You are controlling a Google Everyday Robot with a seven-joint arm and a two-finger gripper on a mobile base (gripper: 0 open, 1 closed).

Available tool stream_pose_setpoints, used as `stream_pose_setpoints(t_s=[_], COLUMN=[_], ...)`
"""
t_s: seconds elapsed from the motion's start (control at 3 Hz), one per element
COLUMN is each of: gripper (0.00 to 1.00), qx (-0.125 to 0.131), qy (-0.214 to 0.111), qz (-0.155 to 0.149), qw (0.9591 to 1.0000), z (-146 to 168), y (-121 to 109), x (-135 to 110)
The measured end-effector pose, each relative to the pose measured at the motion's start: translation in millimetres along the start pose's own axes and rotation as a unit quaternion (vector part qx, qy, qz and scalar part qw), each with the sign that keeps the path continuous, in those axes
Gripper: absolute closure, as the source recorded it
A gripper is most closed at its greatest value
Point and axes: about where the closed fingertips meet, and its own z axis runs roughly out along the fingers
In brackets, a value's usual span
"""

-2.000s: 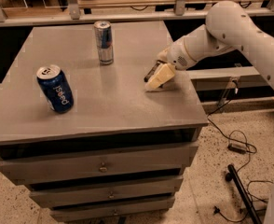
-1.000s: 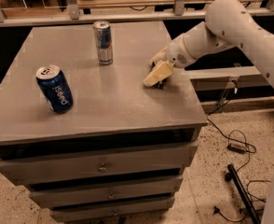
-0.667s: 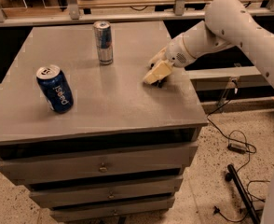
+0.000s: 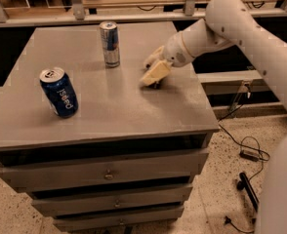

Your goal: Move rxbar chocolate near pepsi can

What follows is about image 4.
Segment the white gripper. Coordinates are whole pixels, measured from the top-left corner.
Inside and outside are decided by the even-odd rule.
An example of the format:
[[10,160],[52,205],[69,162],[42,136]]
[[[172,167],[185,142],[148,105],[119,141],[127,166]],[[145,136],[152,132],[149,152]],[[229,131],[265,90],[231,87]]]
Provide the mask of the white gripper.
[[193,62],[194,57],[188,52],[184,40],[183,33],[177,32],[170,37],[166,44],[157,48],[143,62],[143,66],[148,69],[141,79],[141,84],[150,86],[158,83],[171,72],[172,65],[174,67],[183,67]]

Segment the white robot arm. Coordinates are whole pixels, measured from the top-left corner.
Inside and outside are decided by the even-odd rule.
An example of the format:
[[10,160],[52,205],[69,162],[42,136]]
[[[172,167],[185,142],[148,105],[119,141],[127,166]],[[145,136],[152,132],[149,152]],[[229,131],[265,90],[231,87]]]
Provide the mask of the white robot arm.
[[[174,34],[144,62],[145,86],[173,67],[206,53],[237,46],[287,110],[287,43],[262,28],[241,0],[211,0],[205,18]],[[287,136],[270,158],[263,183],[255,234],[287,234]]]

